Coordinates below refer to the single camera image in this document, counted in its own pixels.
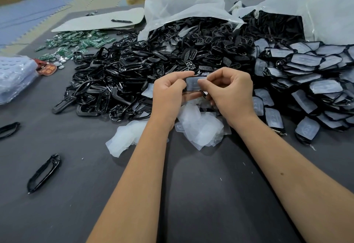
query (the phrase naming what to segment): floor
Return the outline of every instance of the floor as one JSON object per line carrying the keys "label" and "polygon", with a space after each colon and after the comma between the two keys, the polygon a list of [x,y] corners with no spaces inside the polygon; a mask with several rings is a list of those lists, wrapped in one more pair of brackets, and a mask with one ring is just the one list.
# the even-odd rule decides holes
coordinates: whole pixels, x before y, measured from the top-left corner
{"label": "floor", "polygon": [[23,0],[0,6],[0,54],[13,56],[68,13],[126,5],[126,0]]}

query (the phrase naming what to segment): car key fob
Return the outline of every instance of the car key fob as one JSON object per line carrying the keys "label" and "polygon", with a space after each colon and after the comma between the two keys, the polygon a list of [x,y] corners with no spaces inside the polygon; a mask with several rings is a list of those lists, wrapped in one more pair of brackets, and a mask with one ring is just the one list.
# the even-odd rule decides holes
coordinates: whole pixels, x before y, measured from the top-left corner
{"label": "car key fob", "polygon": [[200,91],[200,86],[198,84],[198,79],[206,79],[206,76],[191,76],[185,78],[185,83],[187,86],[184,89],[185,91]]}

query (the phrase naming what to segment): person's right hand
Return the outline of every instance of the person's right hand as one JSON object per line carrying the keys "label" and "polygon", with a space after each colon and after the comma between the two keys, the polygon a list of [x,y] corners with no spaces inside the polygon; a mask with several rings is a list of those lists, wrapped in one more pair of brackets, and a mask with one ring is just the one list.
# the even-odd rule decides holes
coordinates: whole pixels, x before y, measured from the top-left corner
{"label": "person's right hand", "polygon": [[223,67],[211,73],[198,84],[208,92],[207,99],[216,105],[229,123],[256,116],[253,109],[253,82],[248,73]]}

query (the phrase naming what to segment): person's left arm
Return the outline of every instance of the person's left arm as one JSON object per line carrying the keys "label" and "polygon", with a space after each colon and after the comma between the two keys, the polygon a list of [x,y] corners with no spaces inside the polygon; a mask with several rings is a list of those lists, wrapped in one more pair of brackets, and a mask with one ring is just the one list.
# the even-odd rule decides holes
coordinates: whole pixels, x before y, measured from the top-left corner
{"label": "person's left arm", "polygon": [[167,136],[181,103],[201,96],[182,95],[183,79],[193,75],[173,72],[155,81],[150,120],[87,243],[156,242]]}

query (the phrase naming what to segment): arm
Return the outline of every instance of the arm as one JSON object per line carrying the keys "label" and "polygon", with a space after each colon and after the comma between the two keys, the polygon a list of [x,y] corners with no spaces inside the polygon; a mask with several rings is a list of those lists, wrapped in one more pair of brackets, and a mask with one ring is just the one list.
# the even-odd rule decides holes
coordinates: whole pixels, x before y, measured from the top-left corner
{"label": "arm", "polygon": [[182,78],[193,75],[173,72],[155,81],[150,120],[87,243],[156,242],[167,136],[181,102],[201,96],[182,95]]}
{"label": "arm", "polygon": [[354,194],[255,115],[249,74],[222,68],[199,83],[241,136],[303,238],[308,243],[354,242]]}

